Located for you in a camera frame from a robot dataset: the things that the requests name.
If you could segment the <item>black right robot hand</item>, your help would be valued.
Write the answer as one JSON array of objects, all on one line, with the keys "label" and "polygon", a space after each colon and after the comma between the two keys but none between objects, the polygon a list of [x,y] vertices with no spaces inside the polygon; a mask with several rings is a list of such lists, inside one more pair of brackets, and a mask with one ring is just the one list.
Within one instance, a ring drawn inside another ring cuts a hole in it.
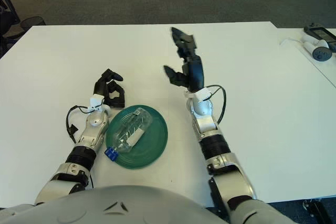
[{"label": "black right robot hand", "polygon": [[172,38],[177,47],[177,54],[183,59],[182,72],[175,72],[171,67],[164,65],[164,71],[170,84],[186,87],[189,92],[197,92],[204,88],[204,71],[202,60],[196,54],[196,43],[193,35],[188,35],[172,27]]}]

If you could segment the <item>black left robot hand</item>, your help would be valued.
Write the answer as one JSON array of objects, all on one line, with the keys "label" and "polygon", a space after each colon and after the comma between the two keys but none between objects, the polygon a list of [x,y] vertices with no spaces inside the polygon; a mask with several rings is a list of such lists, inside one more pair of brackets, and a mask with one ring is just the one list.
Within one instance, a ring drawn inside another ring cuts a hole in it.
[{"label": "black left robot hand", "polygon": [[123,78],[116,72],[107,69],[95,83],[93,93],[103,96],[104,105],[124,108],[125,92],[116,81],[123,81]]}]

